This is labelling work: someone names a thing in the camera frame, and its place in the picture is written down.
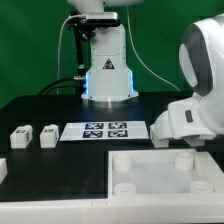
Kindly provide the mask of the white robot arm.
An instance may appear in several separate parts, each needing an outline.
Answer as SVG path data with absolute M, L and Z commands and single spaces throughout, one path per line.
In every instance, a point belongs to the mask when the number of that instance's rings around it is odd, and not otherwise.
M 142 0 L 67 0 L 78 10 L 81 28 L 91 37 L 91 67 L 85 73 L 82 101 L 111 108 L 136 98 L 132 71 L 126 65 L 125 29 L 106 6 L 129 6 Z M 190 98 L 172 102 L 150 126 L 156 147 L 171 139 L 191 146 L 224 135 L 224 14 L 193 23 L 179 47 L 179 65 L 193 89 Z

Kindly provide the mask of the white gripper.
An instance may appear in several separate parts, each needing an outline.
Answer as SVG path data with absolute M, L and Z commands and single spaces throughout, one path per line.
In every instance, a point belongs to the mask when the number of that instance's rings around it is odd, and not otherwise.
M 170 140 L 185 140 L 191 147 L 204 146 L 206 140 L 212 140 L 216 134 L 202 121 L 199 113 L 200 97 L 172 102 L 153 125 L 166 129 Z

